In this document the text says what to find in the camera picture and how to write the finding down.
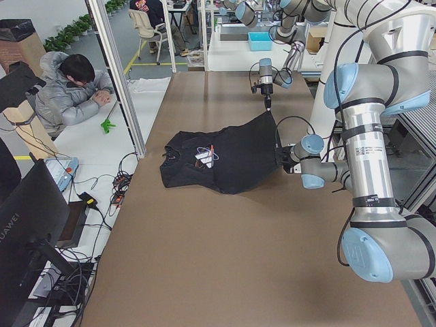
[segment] chair leg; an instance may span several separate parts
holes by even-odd
[[[156,42],[158,43],[158,49],[157,49],[157,59],[156,59],[156,65],[160,65],[161,63],[159,62],[159,57],[161,56],[161,49],[162,49],[162,41]]]
[[[141,46],[142,46],[142,39],[139,39],[139,48],[138,48],[138,59],[141,60]]]

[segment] shoe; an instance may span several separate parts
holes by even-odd
[[[180,52],[180,57],[186,57],[189,54],[189,49],[184,49]]]

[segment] white wall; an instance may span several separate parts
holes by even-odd
[[[77,17],[87,13],[84,0],[0,1],[0,19],[31,19],[42,41],[57,34],[56,26],[65,27]]]

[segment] yellow floor line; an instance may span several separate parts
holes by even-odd
[[[176,63],[176,65],[187,65],[188,63]],[[171,63],[161,63],[161,66],[169,66]],[[131,66],[157,66],[156,63],[133,63]]]
[[[30,158],[30,156],[28,156],[28,155],[15,155],[14,159],[15,160],[32,160],[32,158]]]
[[[145,47],[147,41],[145,41],[142,45],[141,45],[141,50]],[[128,71],[130,70],[130,67],[134,64],[136,58],[138,58],[139,56],[139,50],[136,51],[135,55],[133,56],[133,58],[130,60],[129,64],[127,65],[127,67],[124,69],[124,74],[127,74]]]

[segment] black hair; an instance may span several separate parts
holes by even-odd
[[[83,83],[92,82],[95,78],[94,67],[82,54],[71,54],[59,67],[65,76],[70,75],[74,80]]]

